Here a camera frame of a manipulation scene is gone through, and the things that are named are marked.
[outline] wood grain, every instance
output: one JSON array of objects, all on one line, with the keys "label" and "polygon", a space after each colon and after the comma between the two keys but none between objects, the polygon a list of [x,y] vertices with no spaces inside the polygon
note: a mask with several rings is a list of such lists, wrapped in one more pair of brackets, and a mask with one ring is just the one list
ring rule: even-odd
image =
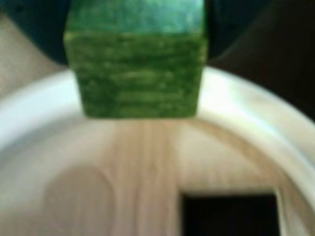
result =
[{"label": "wood grain", "polygon": [[102,158],[59,174],[36,214],[0,217],[1,235],[179,236],[182,193],[266,191],[278,193],[283,236],[315,235],[315,216],[290,179],[233,133],[198,120],[104,123],[112,131]]}]

